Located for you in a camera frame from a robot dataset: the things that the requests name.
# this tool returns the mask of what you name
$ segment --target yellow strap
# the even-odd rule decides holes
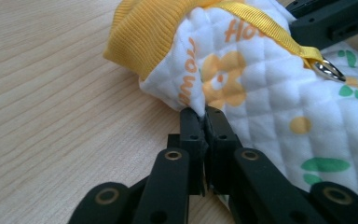
[[[287,49],[289,52],[305,59],[307,66],[323,60],[321,52],[313,47],[304,47],[299,44],[286,32],[277,22],[262,10],[250,7],[238,2],[220,2],[211,7],[220,7],[223,10],[249,22],[257,27],[262,33],[274,39],[277,44]]]

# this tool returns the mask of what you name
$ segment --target cartoon print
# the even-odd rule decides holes
[[[238,82],[245,59],[237,51],[231,51],[219,59],[209,55],[201,68],[202,90],[208,105],[221,109],[224,104],[238,106],[246,99],[246,91]]]

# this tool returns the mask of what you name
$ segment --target wooden table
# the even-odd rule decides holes
[[[0,1],[0,223],[66,223],[94,186],[149,175],[178,133],[178,113],[102,57],[118,2]],[[233,220],[210,193],[189,222]]]

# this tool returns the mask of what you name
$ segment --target black plastic linkage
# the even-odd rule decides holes
[[[104,183],[84,197],[72,214],[69,224],[126,223],[131,217],[131,191],[119,183]]]
[[[310,201],[329,223],[358,224],[358,195],[332,182],[314,184]]]
[[[229,194],[230,163],[235,149],[241,147],[225,114],[212,107],[206,108],[205,138],[209,144],[205,159],[208,187],[219,194]]]
[[[168,147],[179,147],[190,156],[189,192],[205,195],[203,186],[203,161],[207,150],[203,123],[191,108],[180,112],[180,134],[168,135]]]
[[[236,223],[358,223],[357,194],[329,182],[310,193],[296,188],[261,151],[242,147],[222,111],[207,107],[203,120],[191,109],[181,112],[181,133],[169,135],[149,177],[130,188],[95,187],[69,224],[187,223],[188,195],[203,189],[205,148],[208,186],[229,195]]]
[[[132,223],[187,223],[189,161],[179,148],[159,152]]]
[[[255,222],[246,223],[327,223],[261,151],[236,150],[232,173],[239,184],[233,187],[240,190],[232,191],[231,197],[246,198],[241,203],[251,204],[257,216]]]
[[[358,34],[358,0],[296,0],[290,32],[301,45],[324,49]]]

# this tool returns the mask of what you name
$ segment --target quilted fabric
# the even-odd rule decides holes
[[[247,0],[284,29],[292,15],[273,0]],[[262,150],[296,186],[325,180],[358,193],[358,52],[345,43],[323,55],[348,78],[317,76],[246,21],[195,8],[172,49],[145,81],[170,107],[224,111],[245,147]]]

